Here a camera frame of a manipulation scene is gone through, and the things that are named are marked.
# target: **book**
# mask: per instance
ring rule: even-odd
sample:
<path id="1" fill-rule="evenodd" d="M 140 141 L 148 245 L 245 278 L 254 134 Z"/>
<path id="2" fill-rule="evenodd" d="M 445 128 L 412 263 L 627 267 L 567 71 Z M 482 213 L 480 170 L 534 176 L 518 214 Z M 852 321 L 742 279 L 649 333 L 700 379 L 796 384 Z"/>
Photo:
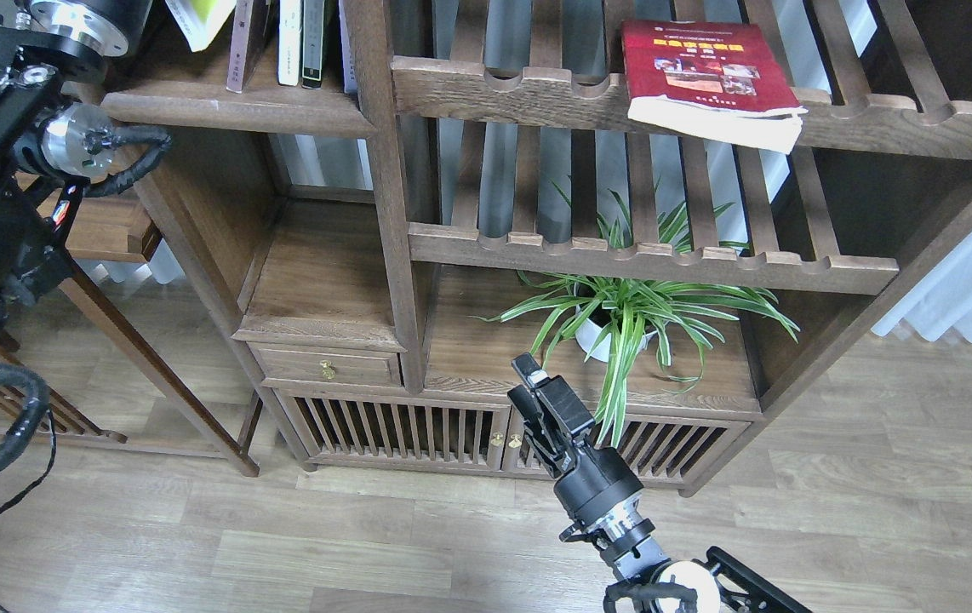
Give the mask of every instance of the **book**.
<path id="1" fill-rule="evenodd" d="M 237 0 L 237 8 L 232 16 L 229 74 L 225 89 L 237 94 L 244 92 L 244 86 L 248 85 L 267 39 L 272 34 L 272 17 L 275 14 L 272 0 Z"/>
<path id="2" fill-rule="evenodd" d="M 210 46 L 236 7 L 236 0 L 164 0 L 191 52 Z"/>
<path id="3" fill-rule="evenodd" d="M 327 54 L 328 25 L 334 15 L 334 0 L 304 0 L 304 23 L 300 25 L 300 84 L 315 89 L 323 81 L 323 58 Z"/>
<path id="4" fill-rule="evenodd" d="M 788 154 L 808 109 L 752 24 L 622 24 L 635 121 L 685 135 Z"/>
<path id="5" fill-rule="evenodd" d="M 304 0 L 281 0 L 278 20 L 278 82 L 300 85 L 300 20 Z"/>
<path id="6" fill-rule="evenodd" d="M 339 40 L 342 43 L 342 92 L 357 93 L 357 73 L 353 66 L 353 50 L 350 48 L 350 31 L 346 28 L 345 0 L 339 0 Z"/>

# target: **brass latch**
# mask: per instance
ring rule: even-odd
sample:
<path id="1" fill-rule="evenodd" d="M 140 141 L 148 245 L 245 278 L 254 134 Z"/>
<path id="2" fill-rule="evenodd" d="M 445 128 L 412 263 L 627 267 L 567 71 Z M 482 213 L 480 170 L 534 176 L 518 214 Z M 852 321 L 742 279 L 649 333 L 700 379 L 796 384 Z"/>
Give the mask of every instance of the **brass latch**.
<path id="1" fill-rule="evenodd" d="M 323 360 L 323 361 L 320 361 L 319 362 L 319 375 L 320 376 L 322 376 L 327 381 L 331 381 L 331 380 L 334 379 L 335 374 L 338 374 L 338 373 L 334 371 L 334 365 L 331 364 L 331 361 L 330 360 Z"/>

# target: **wooden floor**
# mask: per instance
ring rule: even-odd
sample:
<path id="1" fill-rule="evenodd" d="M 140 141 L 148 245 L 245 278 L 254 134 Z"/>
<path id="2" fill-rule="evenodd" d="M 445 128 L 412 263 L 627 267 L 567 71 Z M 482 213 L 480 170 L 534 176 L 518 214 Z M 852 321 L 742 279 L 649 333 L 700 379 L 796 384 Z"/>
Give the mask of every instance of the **wooden floor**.
<path id="1" fill-rule="evenodd" d="M 105 290 L 230 420 L 249 390 L 185 284 Z M 186 424 L 49 299 L 19 353 L 128 434 Z M 39 473 L 36 445 L 0 501 Z M 259 478 L 223 461 L 63 447 L 0 517 L 0 602 L 39 612 L 599 610 L 611 581 L 561 544 L 545 482 L 322 468 L 303 473 L 264 418 Z M 692 498 L 646 491 L 676 558 L 712 544 L 816 612 L 972 610 L 972 347 L 866 338 Z"/>

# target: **spider plant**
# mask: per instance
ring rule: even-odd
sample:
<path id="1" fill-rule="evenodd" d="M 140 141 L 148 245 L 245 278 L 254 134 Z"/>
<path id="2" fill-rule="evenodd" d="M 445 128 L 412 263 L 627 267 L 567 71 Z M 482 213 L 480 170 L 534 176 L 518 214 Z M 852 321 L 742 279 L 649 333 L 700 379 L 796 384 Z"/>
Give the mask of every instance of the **spider plant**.
<path id="1" fill-rule="evenodd" d="M 563 194 L 560 187 L 555 189 Z M 612 191 L 621 209 L 622 220 L 606 221 L 599 217 L 600 236 L 612 248 L 625 248 L 632 243 L 630 238 L 629 207 L 622 197 Z M 720 216 L 731 204 L 715 208 Z M 661 242 L 673 244 L 677 252 L 693 249 L 693 239 L 689 232 L 687 206 L 680 203 L 670 213 L 658 216 Z M 744 249 L 745 243 L 722 241 L 724 247 Z M 610 353 L 607 372 L 603 377 L 602 392 L 595 418 L 600 423 L 599 440 L 602 443 L 611 435 L 611 446 L 618 446 L 622 438 L 622 424 L 626 419 L 626 380 L 633 369 L 638 353 L 643 349 L 643 337 L 649 330 L 656 330 L 656 361 L 661 372 L 670 381 L 684 384 L 676 392 L 693 389 L 705 373 L 705 352 L 712 349 L 712 341 L 724 342 L 720 330 L 712 326 L 711 319 L 738 321 L 736 311 L 748 311 L 771 318 L 779 323 L 792 337 L 797 338 L 799 330 L 796 323 L 777 310 L 777 298 L 773 292 L 763 288 L 729 286 L 728 284 L 702 284 L 679 282 L 655 282 L 654 280 L 598 277 L 590 275 L 563 274 L 563 272 L 540 272 L 544 282 L 534 283 L 526 272 L 517 272 L 522 282 L 530 287 L 543 290 L 537 295 L 518 303 L 511 309 L 486 321 L 506 322 L 532 311 L 548 311 L 547 318 L 540 326 L 532 341 L 530 352 L 536 353 L 546 344 L 543 364 L 546 365 L 553 349 L 560 341 L 576 337 L 576 330 L 596 312 L 602 313 L 603 326 L 588 353 L 603 342 L 607 342 Z M 699 372 L 687 376 L 668 374 L 672 366 L 672 344 L 666 327 L 677 325 L 693 342 L 699 356 Z"/>

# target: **wooden cabinet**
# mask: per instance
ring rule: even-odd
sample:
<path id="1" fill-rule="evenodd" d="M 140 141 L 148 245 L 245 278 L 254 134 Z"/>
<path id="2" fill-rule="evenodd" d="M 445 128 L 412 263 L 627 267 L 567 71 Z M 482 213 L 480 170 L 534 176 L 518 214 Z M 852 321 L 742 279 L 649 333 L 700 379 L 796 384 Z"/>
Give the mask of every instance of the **wooden cabinet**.
<path id="1" fill-rule="evenodd" d="M 798 345 L 762 321 L 724 325 L 726 345 L 685 393 L 652 356 L 635 366 L 623 457 L 650 484 L 691 494 L 972 229 L 972 66 L 946 51 L 929 59 L 972 43 L 972 10 L 959 9 L 956 31 L 942 17 L 956 4 L 872 1 L 880 34 L 862 61 L 838 5 L 805 1 L 833 94 L 797 89 L 809 112 L 773 202 L 758 152 L 735 148 L 753 244 L 744 253 L 718 247 L 705 148 L 685 136 L 696 249 L 657 242 L 649 135 L 664 131 L 626 120 L 614 36 L 632 1 L 603 1 L 611 73 L 600 80 L 561 67 L 560 1 L 533 3 L 532 66 L 505 72 L 483 64 L 483 1 L 461 1 L 454 53 L 439 60 L 393 43 L 389 3 L 362 0 L 346 3 L 357 98 L 337 78 L 318 90 L 277 86 L 271 51 L 248 92 L 230 94 L 226 40 L 187 54 L 167 24 L 109 84 L 104 107 L 178 127 L 140 196 L 306 468 L 543 476 L 505 396 L 517 381 L 509 360 L 536 322 L 475 318 L 528 294 L 513 269 L 773 288 L 802 326 Z M 700 0 L 673 5 L 678 19 L 704 17 Z M 741 7 L 786 66 L 770 0 Z M 400 38 L 431 38 L 427 25 L 411 30 Z M 464 121 L 450 224 L 437 195 L 441 117 Z M 487 122 L 518 124 L 511 228 L 490 236 L 476 222 Z M 571 129 L 572 236 L 562 242 L 536 231 L 544 128 Z M 596 234 L 592 152 L 604 129 L 625 133 L 629 249 Z M 365 139 L 374 202 L 289 198 L 272 179 L 265 132 Z M 684 346 L 676 362 L 687 369 L 697 356 Z M 603 366 L 579 349 L 559 347 L 551 370 L 588 403 L 598 398 Z"/>

